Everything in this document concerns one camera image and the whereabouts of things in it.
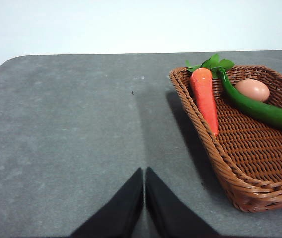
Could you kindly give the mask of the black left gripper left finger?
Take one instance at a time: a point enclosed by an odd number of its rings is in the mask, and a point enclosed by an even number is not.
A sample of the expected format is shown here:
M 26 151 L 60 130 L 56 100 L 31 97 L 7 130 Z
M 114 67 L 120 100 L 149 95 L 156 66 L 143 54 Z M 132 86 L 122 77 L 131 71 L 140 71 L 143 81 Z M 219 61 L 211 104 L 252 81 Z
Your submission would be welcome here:
M 72 238 L 129 238 L 143 210 L 143 170 L 138 168 Z

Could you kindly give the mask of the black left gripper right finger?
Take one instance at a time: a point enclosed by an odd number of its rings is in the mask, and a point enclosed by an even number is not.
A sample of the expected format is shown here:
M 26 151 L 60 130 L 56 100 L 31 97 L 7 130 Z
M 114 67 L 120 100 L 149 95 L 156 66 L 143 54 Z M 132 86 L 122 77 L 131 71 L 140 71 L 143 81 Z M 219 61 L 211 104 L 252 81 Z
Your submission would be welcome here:
M 163 238 L 219 238 L 220 234 L 189 209 L 155 171 L 145 174 L 146 206 Z

